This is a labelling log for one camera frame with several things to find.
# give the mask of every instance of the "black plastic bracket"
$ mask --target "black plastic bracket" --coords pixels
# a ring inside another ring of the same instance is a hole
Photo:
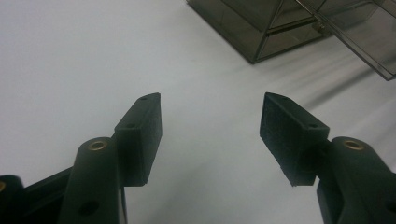
[[[291,99],[265,93],[260,136],[293,186],[313,185],[326,224],[396,223],[396,175],[366,143],[337,137]]]
[[[162,135],[161,95],[139,98],[111,138],[80,146],[73,167],[27,188],[0,176],[0,223],[127,223],[124,187],[148,183]]]

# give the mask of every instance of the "transparent box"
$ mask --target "transparent box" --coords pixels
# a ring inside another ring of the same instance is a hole
[[[326,36],[294,0],[188,0],[250,63]]]
[[[188,0],[251,63],[330,34],[396,77],[396,0]]]

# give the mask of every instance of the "brass screw insert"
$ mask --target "brass screw insert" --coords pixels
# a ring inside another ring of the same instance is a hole
[[[346,146],[346,147],[348,147],[350,149],[353,149],[353,150],[362,150],[362,149],[364,149],[364,146],[361,143],[359,143],[357,141],[354,141],[354,140],[346,140],[346,141],[344,141],[344,146]]]
[[[88,150],[97,151],[107,147],[107,142],[105,141],[94,141],[88,145]]]
[[[3,191],[6,188],[6,183],[3,181],[0,181],[0,192]]]

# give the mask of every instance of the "white surface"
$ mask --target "white surface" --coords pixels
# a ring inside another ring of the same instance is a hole
[[[130,223],[321,223],[316,188],[292,188],[259,137],[266,91],[396,171],[396,81],[334,37],[250,65],[183,0],[2,1],[0,31],[0,172],[25,186],[156,91],[163,140]]]

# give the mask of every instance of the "screw hole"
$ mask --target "screw hole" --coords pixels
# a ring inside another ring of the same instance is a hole
[[[396,202],[391,200],[385,201],[385,207],[392,213],[396,213]]]
[[[99,208],[99,202],[96,201],[89,201],[84,203],[79,209],[78,213],[83,216],[87,217],[94,214]]]
[[[96,150],[103,149],[106,146],[107,146],[107,142],[105,142],[105,141],[95,141],[95,142],[90,143],[90,145],[88,146],[88,149],[92,150],[92,151],[96,151]]]
[[[354,150],[362,150],[364,149],[364,146],[356,141],[352,141],[352,140],[346,140],[344,141],[344,145],[350,149],[354,149]]]

